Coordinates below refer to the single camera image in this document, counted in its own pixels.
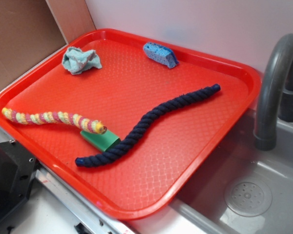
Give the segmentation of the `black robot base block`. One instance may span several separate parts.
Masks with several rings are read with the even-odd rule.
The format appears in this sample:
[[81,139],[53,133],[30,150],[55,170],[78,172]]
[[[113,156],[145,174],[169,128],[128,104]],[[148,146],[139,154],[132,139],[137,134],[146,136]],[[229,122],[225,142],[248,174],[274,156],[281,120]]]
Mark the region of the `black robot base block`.
[[0,143],[0,224],[29,200],[37,164],[19,142]]

